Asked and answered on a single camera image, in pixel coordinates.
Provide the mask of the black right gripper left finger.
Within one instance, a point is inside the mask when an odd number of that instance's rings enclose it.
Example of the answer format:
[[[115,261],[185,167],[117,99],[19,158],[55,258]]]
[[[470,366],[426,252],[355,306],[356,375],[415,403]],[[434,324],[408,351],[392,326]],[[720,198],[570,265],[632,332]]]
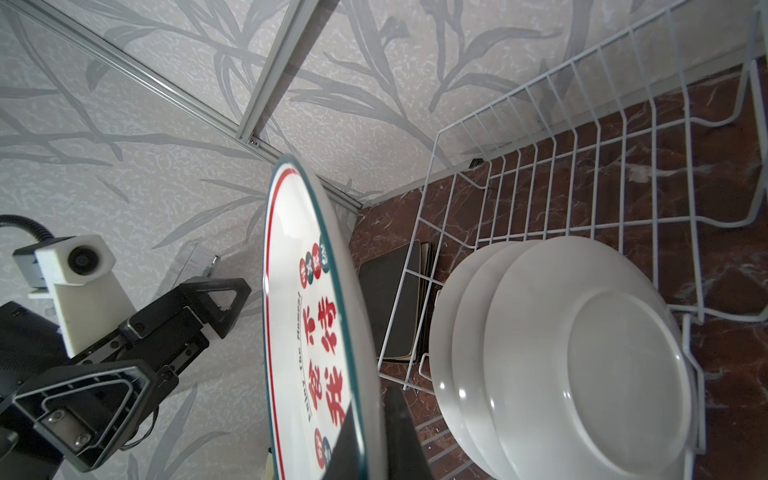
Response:
[[[348,414],[335,445],[332,449],[324,450],[327,453],[327,462],[323,480],[358,479],[359,452],[355,428],[355,420],[351,414]]]

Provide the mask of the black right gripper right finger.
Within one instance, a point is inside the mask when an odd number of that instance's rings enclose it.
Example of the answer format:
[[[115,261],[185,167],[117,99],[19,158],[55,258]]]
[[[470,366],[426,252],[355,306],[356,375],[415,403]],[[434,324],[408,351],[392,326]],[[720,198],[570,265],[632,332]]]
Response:
[[[386,430],[387,478],[390,480],[433,480],[403,392],[388,386],[383,394]]]

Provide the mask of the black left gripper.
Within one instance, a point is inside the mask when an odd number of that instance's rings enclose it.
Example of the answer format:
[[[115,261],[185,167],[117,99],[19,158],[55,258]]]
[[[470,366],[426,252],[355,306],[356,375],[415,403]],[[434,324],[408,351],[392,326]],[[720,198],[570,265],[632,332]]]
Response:
[[[62,463],[101,467],[141,439],[146,419],[208,347],[225,338],[251,287],[193,277],[68,357],[58,327],[15,302],[1,308],[1,476],[51,479]]]

